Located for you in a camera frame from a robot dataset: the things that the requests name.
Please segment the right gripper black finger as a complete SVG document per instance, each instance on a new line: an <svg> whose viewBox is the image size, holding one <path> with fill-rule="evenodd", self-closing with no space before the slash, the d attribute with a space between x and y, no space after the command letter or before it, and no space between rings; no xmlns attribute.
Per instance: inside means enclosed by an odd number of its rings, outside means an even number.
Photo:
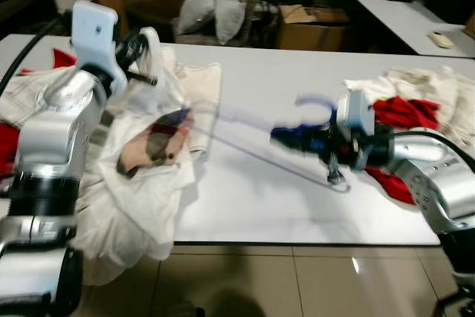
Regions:
<svg viewBox="0 0 475 317"><path fill-rule="evenodd" d="M299 154L311 155L327 155L330 149L325 141L316 138L308 138L308 140L297 140L296 138L272 138L271 144L294 151Z"/></svg>
<svg viewBox="0 0 475 317"><path fill-rule="evenodd" d="M275 127L272 138L282 141L325 140L329 129L324 125L298 125L295 127Z"/></svg>

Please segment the purple plastic hanger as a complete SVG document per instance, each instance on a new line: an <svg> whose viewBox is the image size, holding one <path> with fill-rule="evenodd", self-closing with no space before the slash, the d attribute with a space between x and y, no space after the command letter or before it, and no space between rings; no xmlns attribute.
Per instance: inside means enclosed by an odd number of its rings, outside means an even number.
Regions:
<svg viewBox="0 0 475 317"><path fill-rule="evenodd" d="M335 100L326 99L326 97L322 96L302 96L295 101L295 105L321 105L329 112L329 116L324 122L306 122L304 123L306 127L312 126L315 127L315 129L329 129L330 123L335 121L337 113ZM260 114L252 113L237 106L213 104L210 101L197 101L192 104L188 110L189 113L195 117L209 114L212 123L216 123L217 121L236 122L250 127L252 130L263 131L265 134L271 134L272 129L281 126L280 123L275 122L272 118L262 117ZM279 160L277 157L272 157L270 151L265 150L265 148L241 146L237 141L231 140L230 137L224 136L224 134L217 134L214 129L200 129L197 123L192 125L192 130L197 131L197 133L207 134L207 136L210 136L213 140L221 141L228 146L236 148L238 151L241 151L241 153L251 155L251 157L257 158L257 160L264 161L282 171L289 172L290 174L296 175L296 177L301 177L306 181L332 189L334 192L339 192L339 194L346 194L352 188L339 171L339 167L336 167L335 164L330 165L328 168L327 178L319 179L315 177L315 175L305 174L299 165L285 160Z"/></svg>

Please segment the white t-shirt colour print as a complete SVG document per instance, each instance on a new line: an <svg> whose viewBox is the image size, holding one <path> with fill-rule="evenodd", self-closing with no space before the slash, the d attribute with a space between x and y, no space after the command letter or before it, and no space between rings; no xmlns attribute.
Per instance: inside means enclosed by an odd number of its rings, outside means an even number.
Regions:
<svg viewBox="0 0 475 317"><path fill-rule="evenodd" d="M157 32L147 35L145 58L136 71L157 77L157 85L135 83L118 99L108 137L98 160L86 158L76 205L82 283L102 286L140 259L166 259L174 243L175 222L184 189L196 181L188 150L193 117L173 100L163 76Z"/></svg>

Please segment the grey pillow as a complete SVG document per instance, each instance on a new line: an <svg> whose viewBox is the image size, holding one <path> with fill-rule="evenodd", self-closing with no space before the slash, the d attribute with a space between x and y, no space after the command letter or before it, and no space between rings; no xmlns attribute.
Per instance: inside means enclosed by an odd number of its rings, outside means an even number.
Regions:
<svg viewBox="0 0 475 317"><path fill-rule="evenodd" d="M180 8L176 35L192 34L214 18L216 0L185 0Z"/></svg>
<svg viewBox="0 0 475 317"><path fill-rule="evenodd" d="M240 0L216 0L214 2L214 21L219 45L227 45L242 28L246 5Z"/></svg>

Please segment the open cardboard box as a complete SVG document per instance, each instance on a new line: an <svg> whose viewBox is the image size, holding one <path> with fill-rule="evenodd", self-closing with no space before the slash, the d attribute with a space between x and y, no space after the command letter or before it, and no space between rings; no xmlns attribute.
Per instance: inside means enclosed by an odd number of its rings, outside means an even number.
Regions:
<svg viewBox="0 0 475 317"><path fill-rule="evenodd" d="M276 45L281 50L339 52L353 25L345 10L326 6L281 5Z"/></svg>

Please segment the wooden speaker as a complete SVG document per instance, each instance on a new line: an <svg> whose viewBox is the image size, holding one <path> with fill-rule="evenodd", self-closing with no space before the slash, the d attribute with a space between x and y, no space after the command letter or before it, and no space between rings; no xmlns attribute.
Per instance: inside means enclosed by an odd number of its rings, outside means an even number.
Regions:
<svg viewBox="0 0 475 317"><path fill-rule="evenodd" d="M469 36L469 38L475 38L475 13L472 13L471 17L468 18L462 32L464 32L466 36Z"/></svg>

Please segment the crumpled cream garment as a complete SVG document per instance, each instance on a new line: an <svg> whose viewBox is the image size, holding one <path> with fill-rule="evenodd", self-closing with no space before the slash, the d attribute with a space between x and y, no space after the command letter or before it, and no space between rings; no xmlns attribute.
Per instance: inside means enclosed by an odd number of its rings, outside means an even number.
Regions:
<svg viewBox="0 0 475 317"><path fill-rule="evenodd" d="M469 145L475 135L474 83L448 66L438 71L393 67L377 79L346 80L347 89L357 90L370 102L401 97L436 103L437 130L451 140Z"/></svg>

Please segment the small beige box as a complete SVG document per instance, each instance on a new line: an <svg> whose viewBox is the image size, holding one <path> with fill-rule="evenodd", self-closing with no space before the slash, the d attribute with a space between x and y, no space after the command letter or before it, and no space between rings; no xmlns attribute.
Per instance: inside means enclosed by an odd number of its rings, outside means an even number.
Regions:
<svg viewBox="0 0 475 317"><path fill-rule="evenodd" d="M451 49L454 48L455 44L448 38L448 36L439 33L431 32L427 37L437 46L442 49Z"/></svg>

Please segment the grey side table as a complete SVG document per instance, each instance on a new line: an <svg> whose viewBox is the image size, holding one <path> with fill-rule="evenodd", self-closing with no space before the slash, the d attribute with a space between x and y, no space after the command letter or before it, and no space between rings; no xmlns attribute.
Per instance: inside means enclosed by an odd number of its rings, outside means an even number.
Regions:
<svg viewBox="0 0 475 317"><path fill-rule="evenodd" d="M475 39L464 33L464 26L442 22L420 1L411 4L388 0L356 0L356 2L419 56L475 58ZM432 32L447 36L453 42L453 46L442 48L435 45L428 38Z"/></svg>

